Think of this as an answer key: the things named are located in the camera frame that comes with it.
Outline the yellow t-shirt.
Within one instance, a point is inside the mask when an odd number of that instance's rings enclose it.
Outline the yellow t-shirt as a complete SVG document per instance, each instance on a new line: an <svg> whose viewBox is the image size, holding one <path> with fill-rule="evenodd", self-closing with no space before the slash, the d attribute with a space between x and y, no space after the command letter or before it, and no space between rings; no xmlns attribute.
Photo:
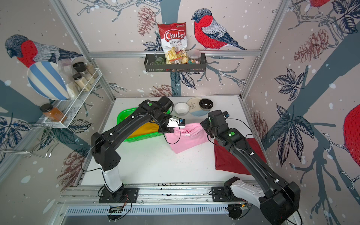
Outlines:
<svg viewBox="0 0 360 225"><path fill-rule="evenodd" d="M134 131L128 138L135 138L135 137L157 133L158 129L159 129L158 124L148 122L142 125L140 128L138 128L136 131Z"/></svg>

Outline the pink t-shirt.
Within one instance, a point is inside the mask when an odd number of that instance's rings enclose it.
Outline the pink t-shirt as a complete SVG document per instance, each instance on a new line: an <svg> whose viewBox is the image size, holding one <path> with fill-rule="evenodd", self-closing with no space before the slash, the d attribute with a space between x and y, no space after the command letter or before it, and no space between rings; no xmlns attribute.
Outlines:
<svg viewBox="0 0 360 225"><path fill-rule="evenodd" d="M184 128L175 127L173 133L165 134L175 154L179 154L208 141L207 133L200 123L191 123Z"/></svg>

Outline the green plastic basket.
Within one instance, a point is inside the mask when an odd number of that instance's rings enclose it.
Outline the green plastic basket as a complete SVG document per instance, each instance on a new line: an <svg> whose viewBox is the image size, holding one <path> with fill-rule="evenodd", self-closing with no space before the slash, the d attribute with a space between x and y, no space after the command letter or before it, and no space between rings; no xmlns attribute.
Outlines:
<svg viewBox="0 0 360 225"><path fill-rule="evenodd" d="M124 121L126 118L128 118L136 110L137 110L137 108L131 108L131 109L121 111L117 116L117 124L120 124L122 121ZM141 140L145 140L145 139L149 139L149 138L153 138L153 137L158 137L158 136L161 136L161 135L162 134L157 132L157 133L144 135L144 136L139 136L139 137L135 137L135 138L127 138L125 140L125 142L129 142L129 143L137 142L137 141L141 141Z"/></svg>

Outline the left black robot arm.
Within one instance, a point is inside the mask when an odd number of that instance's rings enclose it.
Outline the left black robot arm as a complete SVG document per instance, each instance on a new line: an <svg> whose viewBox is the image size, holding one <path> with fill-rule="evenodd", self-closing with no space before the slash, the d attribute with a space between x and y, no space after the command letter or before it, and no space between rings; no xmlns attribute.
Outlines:
<svg viewBox="0 0 360 225"><path fill-rule="evenodd" d="M116 152L119 146L137 129L149 122L155 122L162 134L173 131L168 127L170 114L168 110L173 102L165 96L158 101L145 100L125 120L110 130L100 134L94 133L91 137L91 154L100 166L105 181L105 188L110 193L122 194L124 185L118 169L121 161Z"/></svg>

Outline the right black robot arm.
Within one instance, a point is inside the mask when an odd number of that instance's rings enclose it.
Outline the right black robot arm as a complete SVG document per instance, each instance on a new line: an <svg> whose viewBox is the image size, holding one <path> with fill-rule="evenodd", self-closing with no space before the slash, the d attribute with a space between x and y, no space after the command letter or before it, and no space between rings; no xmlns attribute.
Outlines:
<svg viewBox="0 0 360 225"><path fill-rule="evenodd" d="M274 172L250 147L245 136L227 124L228 114L220 110L208 113L201 122L205 132L235 156L251 173L259 188L240 180L230 185L236 198L244 198L258 207L272 225L283 224L299 209L301 190L295 182L288 183Z"/></svg>

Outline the dark red folded t-shirt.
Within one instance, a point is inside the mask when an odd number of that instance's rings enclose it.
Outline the dark red folded t-shirt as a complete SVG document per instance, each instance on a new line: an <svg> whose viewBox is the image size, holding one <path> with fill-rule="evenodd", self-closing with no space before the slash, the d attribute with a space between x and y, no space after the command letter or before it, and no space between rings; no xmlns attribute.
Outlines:
<svg viewBox="0 0 360 225"><path fill-rule="evenodd" d="M259 157L267 163L264 153L254 138L247 139L250 147L256 152ZM237 174L251 175L251 173L245 168L245 166L231 153L229 153L224 147L220 146L216 140L214 140L214 156L215 156L215 169L222 170Z"/></svg>

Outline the small white bowl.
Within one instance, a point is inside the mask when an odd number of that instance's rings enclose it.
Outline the small white bowl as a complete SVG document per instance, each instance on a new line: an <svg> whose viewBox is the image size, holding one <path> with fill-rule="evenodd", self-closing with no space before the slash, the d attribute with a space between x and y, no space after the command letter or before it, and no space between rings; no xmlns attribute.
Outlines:
<svg viewBox="0 0 360 225"><path fill-rule="evenodd" d="M178 115L186 115L189 112L190 107L187 103L180 102L174 106L174 110Z"/></svg>

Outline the black bowl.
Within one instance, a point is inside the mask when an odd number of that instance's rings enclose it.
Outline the black bowl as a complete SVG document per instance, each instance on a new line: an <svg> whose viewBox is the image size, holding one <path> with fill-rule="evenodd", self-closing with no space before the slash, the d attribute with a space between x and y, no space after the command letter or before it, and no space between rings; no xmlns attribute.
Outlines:
<svg viewBox="0 0 360 225"><path fill-rule="evenodd" d="M210 110L213 108L214 103L207 98L203 98L199 101L199 106L203 109L203 110Z"/></svg>

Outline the beige and blue plate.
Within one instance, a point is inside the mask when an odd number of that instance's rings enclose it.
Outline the beige and blue plate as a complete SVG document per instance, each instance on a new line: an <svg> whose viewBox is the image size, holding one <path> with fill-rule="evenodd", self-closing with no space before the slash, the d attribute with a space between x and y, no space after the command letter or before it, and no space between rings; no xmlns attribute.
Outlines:
<svg viewBox="0 0 360 225"><path fill-rule="evenodd" d="M203 109L200 107L200 101L203 100L202 97L193 97L187 101L189 106L189 113L196 117L201 117L207 115L210 109Z"/></svg>

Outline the green glass jar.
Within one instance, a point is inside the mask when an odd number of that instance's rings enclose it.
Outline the green glass jar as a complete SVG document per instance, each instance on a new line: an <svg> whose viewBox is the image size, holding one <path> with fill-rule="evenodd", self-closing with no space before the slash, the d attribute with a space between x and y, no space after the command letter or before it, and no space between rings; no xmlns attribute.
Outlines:
<svg viewBox="0 0 360 225"><path fill-rule="evenodd" d="M166 60L163 57L157 57L153 63L154 65L166 65Z"/></svg>

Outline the clear lidded candy jar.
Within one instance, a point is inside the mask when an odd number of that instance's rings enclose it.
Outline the clear lidded candy jar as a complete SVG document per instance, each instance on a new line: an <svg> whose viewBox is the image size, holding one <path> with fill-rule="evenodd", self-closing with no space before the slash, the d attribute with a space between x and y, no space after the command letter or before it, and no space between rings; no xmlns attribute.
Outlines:
<svg viewBox="0 0 360 225"><path fill-rule="evenodd" d="M191 49L187 52L189 64L200 64L201 62L201 51L197 49Z"/></svg>

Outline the Chuba cassava chips bag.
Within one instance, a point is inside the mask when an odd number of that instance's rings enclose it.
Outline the Chuba cassava chips bag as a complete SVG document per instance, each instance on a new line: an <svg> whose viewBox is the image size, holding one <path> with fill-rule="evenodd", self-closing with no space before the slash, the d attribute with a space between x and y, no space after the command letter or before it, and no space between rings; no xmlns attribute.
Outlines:
<svg viewBox="0 0 360 225"><path fill-rule="evenodd" d="M161 46L167 64L187 64L186 23L158 24Z"/></svg>

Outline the black lid spice jar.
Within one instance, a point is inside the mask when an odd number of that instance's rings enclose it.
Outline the black lid spice jar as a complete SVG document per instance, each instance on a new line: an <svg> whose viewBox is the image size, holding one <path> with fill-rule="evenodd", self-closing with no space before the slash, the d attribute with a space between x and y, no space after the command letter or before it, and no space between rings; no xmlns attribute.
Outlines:
<svg viewBox="0 0 360 225"><path fill-rule="evenodd" d="M91 86L89 85L89 82L80 74L76 73L72 76L75 83L83 90L84 92L90 92Z"/></svg>
<svg viewBox="0 0 360 225"><path fill-rule="evenodd" d="M93 75L87 70L87 67L84 62L77 62L73 64L73 68L78 73L80 73L89 82L89 84L95 83L95 79Z"/></svg>

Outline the orange spice jar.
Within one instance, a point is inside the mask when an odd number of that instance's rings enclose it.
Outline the orange spice jar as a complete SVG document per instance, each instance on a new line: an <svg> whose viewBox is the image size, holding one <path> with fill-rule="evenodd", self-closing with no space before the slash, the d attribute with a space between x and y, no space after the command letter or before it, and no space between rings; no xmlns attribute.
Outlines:
<svg viewBox="0 0 360 225"><path fill-rule="evenodd" d="M52 122L64 123L67 119L66 115L52 104L44 104L40 107L40 111Z"/></svg>

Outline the blue striped plate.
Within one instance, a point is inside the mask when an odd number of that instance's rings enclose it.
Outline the blue striped plate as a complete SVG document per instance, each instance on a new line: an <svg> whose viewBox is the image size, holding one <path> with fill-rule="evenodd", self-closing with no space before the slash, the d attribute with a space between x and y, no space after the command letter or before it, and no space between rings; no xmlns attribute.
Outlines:
<svg viewBox="0 0 360 225"><path fill-rule="evenodd" d="M27 79L32 89L51 100L68 100L66 84L56 63L36 62L28 68Z"/></svg>

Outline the black wall shelf basket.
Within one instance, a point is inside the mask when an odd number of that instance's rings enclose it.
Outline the black wall shelf basket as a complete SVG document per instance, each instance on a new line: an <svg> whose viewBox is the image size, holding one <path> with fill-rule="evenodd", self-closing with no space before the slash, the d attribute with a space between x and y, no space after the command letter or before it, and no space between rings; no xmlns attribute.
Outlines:
<svg viewBox="0 0 360 225"><path fill-rule="evenodd" d="M205 53L201 54L199 64L155 64L154 54L146 54L144 60L147 72L203 72L206 70L207 60Z"/></svg>

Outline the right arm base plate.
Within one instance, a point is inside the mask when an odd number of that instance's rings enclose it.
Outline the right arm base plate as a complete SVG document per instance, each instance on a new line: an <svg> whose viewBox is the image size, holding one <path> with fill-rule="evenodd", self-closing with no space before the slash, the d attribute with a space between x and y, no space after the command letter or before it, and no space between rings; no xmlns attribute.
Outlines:
<svg viewBox="0 0 360 225"><path fill-rule="evenodd" d="M232 190L225 186L212 187L208 194L212 197L213 202L246 202L246 200L236 197Z"/></svg>

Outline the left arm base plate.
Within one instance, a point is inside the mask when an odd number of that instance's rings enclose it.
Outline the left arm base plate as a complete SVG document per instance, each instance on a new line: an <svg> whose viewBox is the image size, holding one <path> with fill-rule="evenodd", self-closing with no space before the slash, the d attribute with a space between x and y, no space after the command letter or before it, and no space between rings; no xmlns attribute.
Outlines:
<svg viewBox="0 0 360 225"><path fill-rule="evenodd" d="M99 203L102 204L110 204L110 203L136 203L139 188L132 187L132 188L124 188L122 190L117 191L116 193L112 193L106 188L102 190Z"/></svg>

